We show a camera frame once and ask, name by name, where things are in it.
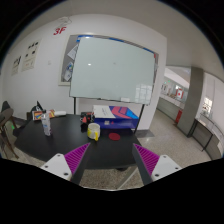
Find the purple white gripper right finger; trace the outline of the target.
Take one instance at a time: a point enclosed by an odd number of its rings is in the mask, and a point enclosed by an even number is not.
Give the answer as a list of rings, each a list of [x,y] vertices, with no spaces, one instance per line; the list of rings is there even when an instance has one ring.
[[[181,167],[168,155],[159,156],[138,144],[133,145],[132,154],[144,185],[181,170]]]

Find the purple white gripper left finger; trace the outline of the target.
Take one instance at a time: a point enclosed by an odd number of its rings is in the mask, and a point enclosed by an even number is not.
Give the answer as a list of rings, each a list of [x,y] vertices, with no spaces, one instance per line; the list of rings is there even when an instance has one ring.
[[[63,155],[57,153],[41,168],[65,180],[79,184],[89,159],[89,146],[84,144]]]

